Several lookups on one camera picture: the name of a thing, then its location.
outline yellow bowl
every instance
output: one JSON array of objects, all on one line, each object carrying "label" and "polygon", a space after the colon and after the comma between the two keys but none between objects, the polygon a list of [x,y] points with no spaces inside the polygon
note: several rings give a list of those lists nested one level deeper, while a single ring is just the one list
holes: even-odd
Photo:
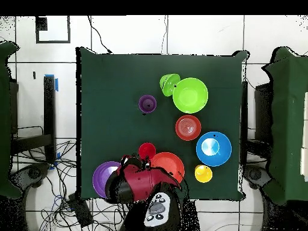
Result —
[{"label": "yellow bowl", "polygon": [[212,170],[206,165],[198,165],[195,168],[195,177],[197,181],[206,183],[212,179],[213,173]]}]

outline green table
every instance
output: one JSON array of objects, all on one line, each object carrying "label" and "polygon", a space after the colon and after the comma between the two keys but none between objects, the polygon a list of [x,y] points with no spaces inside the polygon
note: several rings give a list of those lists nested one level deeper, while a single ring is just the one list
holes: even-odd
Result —
[{"label": "green table", "polygon": [[22,193],[8,179],[11,171],[11,96],[7,60],[18,49],[12,42],[0,42],[0,195],[14,199]]},{"label": "green table", "polygon": [[[232,56],[195,55],[97,55],[81,51],[81,197],[99,197],[92,186],[96,167],[138,152],[151,142],[157,152],[176,154],[185,167],[192,199],[240,200],[238,192],[239,119],[242,98],[242,62],[246,51]],[[178,73],[203,81],[209,92],[206,106],[194,115],[202,124],[201,135],[219,131],[232,144],[230,159],[212,167],[213,178],[200,183],[194,177],[198,138],[183,141],[175,133],[176,120],[184,115],[159,87],[162,75]],[[138,100],[156,98],[156,110],[143,115]]]},{"label": "green table", "polygon": [[308,58],[277,48],[273,61],[263,67],[273,82],[273,152],[269,173],[273,179],[265,194],[278,205],[288,200],[308,201],[308,182],[300,174],[303,144],[304,97],[308,91]]}]

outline purple cup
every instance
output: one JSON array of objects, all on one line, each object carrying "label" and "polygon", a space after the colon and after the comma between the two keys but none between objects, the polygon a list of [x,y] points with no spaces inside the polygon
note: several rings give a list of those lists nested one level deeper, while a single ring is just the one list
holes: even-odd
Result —
[{"label": "purple cup", "polygon": [[93,174],[93,188],[101,197],[107,198],[105,193],[105,185],[110,175],[116,171],[121,164],[115,161],[108,161],[98,166]]},{"label": "purple cup", "polygon": [[151,95],[141,96],[139,99],[139,109],[144,113],[150,113],[156,108],[156,100]]}]

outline white floor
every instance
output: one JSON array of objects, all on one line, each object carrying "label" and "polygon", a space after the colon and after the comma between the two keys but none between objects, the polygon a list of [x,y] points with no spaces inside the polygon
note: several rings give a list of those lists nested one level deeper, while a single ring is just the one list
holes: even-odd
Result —
[{"label": "white floor", "polygon": [[[303,16],[168,16],[168,33],[165,16],[92,16],[93,26],[100,32],[102,41],[114,54],[162,53],[166,54],[213,54],[232,55],[238,50],[248,50],[247,79],[252,86],[269,81],[261,67],[270,61],[278,46],[289,46],[303,55],[308,51],[308,30]],[[66,19],[62,16],[48,17],[48,31],[40,32],[41,40],[67,39]],[[43,126],[43,76],[54,74],[58,78],[56,91],[57,144],[76,141],[76,58],[75,47],[83,46],[97,53],[106,53],[96,31],[90,28],[87,16],[70,17],[71,38],[69,44],[36,44],[34,17],[1,17],[0,37],[16,42],[20,49],[8,60],[12,78],[19,83],[19,127]],[[248,126],[255,127],[254,91],[248,87]],[[19,136],[40,134],[40,129],[23,129]],[[254,130],[248,131],[254,137]],[[76,160],[75,151],[66,158]],[[24,167],[28,159],[15,157],[13,171]],[[70,175],[76,174],[71,169]],[[59,194],[59,178],[55,170],[48,177]],[[76,190],[76,178],[66,177],[68,193]],[[197,201],[202,231],[258,231],[262,224],[263,205],[259,191],[242,183],[246,198],[241,202]],[[51,210],[54,195],[47,180],[41,187],[32,189],[27,200],[29,231],[38,231],[43,218],[41,210]],[[114,221],[113,209],[97,214],[109,204],[100,199],[90,200],[95,220]],[[102,227],[96,231],[106,231]],[[79,226],[73,231],[81,231]],[[69,231],[58,228],[56,231]]]}]

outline green cup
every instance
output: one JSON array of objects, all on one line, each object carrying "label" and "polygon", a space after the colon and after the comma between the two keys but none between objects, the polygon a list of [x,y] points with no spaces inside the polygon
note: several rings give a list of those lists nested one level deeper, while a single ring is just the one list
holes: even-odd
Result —
[{"label": "green cup", "polygon": [[180,76],[177,73],[164,75],[159,81],[162,93],[164,96],[172,96],[174,86],[180,81]]}]

